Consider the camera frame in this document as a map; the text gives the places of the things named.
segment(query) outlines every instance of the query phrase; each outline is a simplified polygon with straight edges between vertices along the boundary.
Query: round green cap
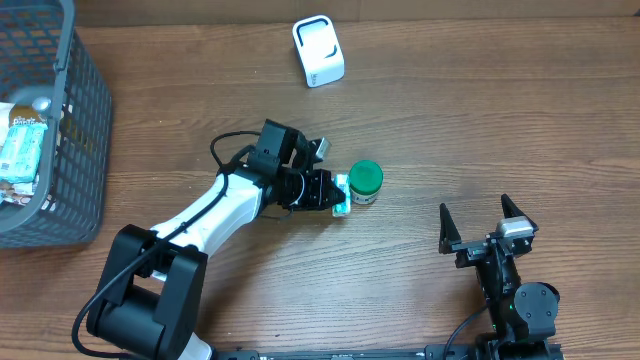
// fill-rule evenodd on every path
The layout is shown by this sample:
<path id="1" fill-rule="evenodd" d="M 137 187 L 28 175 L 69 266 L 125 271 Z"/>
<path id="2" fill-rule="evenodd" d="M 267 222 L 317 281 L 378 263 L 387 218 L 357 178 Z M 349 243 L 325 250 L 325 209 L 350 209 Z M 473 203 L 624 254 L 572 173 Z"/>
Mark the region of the round green cap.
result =
<path id="1" fill-rule="evenodd" d="M 383 178 L 382 169 L 371 160 L 358 161 L 349 171 L 351 189 L 361 195 L 371 195 L 380 190 Z"/>

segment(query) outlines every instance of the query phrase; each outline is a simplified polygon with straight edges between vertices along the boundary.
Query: gray plastic basket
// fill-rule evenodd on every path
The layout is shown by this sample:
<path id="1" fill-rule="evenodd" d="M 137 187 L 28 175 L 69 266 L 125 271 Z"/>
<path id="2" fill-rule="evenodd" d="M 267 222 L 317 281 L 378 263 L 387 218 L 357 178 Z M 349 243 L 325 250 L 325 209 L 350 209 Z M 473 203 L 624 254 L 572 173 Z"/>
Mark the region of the gray plastic basket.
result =
<path id="1" fill-rule="evenodd" d="M 52 100 L 38 187 L 0 204 L 0 248 L 88 242 L 102 221 L 111 94 L 74 23 L 72 0 L 0 0 L 0 101 Z"/>

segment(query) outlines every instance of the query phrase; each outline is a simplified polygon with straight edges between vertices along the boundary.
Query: black cable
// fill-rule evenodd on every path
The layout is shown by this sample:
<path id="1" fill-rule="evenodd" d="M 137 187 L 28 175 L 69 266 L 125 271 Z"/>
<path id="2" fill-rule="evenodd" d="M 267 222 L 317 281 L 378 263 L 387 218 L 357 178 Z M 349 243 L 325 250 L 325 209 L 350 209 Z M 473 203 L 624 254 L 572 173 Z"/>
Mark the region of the black cable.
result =
<path id="1" fill-rule="evenodd" d="M 489 308 L 489 304 L 484 305 L 483 307 L 478 309 L 478 311 L 476 311 L 473 314 L 469 315 L 469 317 L 465 321 L 463 321 L 462 324 L 460 324 L 458 326 L 458 328 L 449 337 L 449 340 L 447 340 L 447 344 L 444 346 L 444 352 L 442 353 L 442 360 L 447 360 L 447 353 L 449 353 L 449 349 L 451 348 L 451 344 L 453 344 L 453 341 L 456 339 L 456 336 L 458 336 L 460 331 L 462 331 L 462 329 L 467 327 L 467 325 L 469 325 L 473 320 L 475 320 L 478 316 L 480 316 L 488 308 Z"/>
<path id="2" fill-rule="evenodd" d="M 220 136 L 217 136 L 215 139 L 213 139 L 213 141 L 211 141 L 211 146 L 210 146 L 211 155 L 213 155 L 213 158 L 215 159 L 216 163 L 220 168 L 223 168 L 224 164 L 216 154 L 215 144 L 221 139 L 231 137 L 231 136 L 236 136 L 236 135 L 260 136 L 260 133 L 257 131 L 236 131 L 236 132 L 222 134 Z M 242 158 L 242 156 L 246 155 L 251 150 L 251 148 L 252 148 L 252 145 L 244 147 L 242 150 L 240 150 L 240 152 L 236 154 L 236 156 L 232 158 L 232 162 L 238 162 L 239 159 Z M 109 289 L 111 289 L 115 283 L 120 281 L 125 276 L 132 275 L 137 269 L 140 268 L 140 266 L 142 266 L 142 264 L 144 264 L 145 261 L 151 258 L 151 256 L 155 255 L 158 251 L 164 249 L 164 247 L 169 243 L 169 241 L 171 241 L 173 238 L 175 238 L 176 236 L 184 232 L 189 226 L 193 225 L 193 223 L 198 221 L 198 219 L 200 219 L 204 214 L 206 214 L 209 210 L 211 210 L 222 199 L 222 197 L 226 195 L 227 189 L 229 187 L 229 175 L 226 171 L 223 171 L 222 177 L 224 180 L 222 184 L 222 189 L 209 204 L 203 207 L 202 210 L 198 211 L 198 213 L 196 213 L 189 220 L 180 224 L 180 226 L 178 226 L 178 228 L 175 229 L 173 232 L 171 232 L 169 235 L 165 236 L 162 239 L 159 239 L 153 246 L 151 246 L 148 250 L 146 250 L 141 255 L 139 255 L 126 268 L 124 268 L 116 276 L 114 276 L 113 279 L 111 279 L 111 281 L 109 281 L 102 289 L 97 291 L 91 297 L 91 299 L 89 299 L 89 301 L 87 301 L 87 303 L 84 305 L 82 310 L 80 310 L 80 312 L 78 313 L 78 316 L 76 316 L 76 319 L 73 322 L 73 327 L 71 328 L 71 341 L 73 342 L 73 345 L 75 346 L 76 350 L 78 350 L 83 355 L 104 358 L 104 359 L 140 359 L 139 357 L 126 352 L 113 353 L 113 352 L 103 352 L 103 351 L 95 351 L 95 350 L 87 349 L 84 345 L 82 345 L 82 343 L 80 342 L 80 338 L 78 337 L 80 326 L 82 325 L 82 320 L 84 320 L 84 318 L 87 316 L 87 313 L 89 313 L 89 310 L 91 309 L 91 307 L 93 307 L 98 301 L 102 300 L 105 294 L 107 293 L 107 291 L 109 291 Z"/>

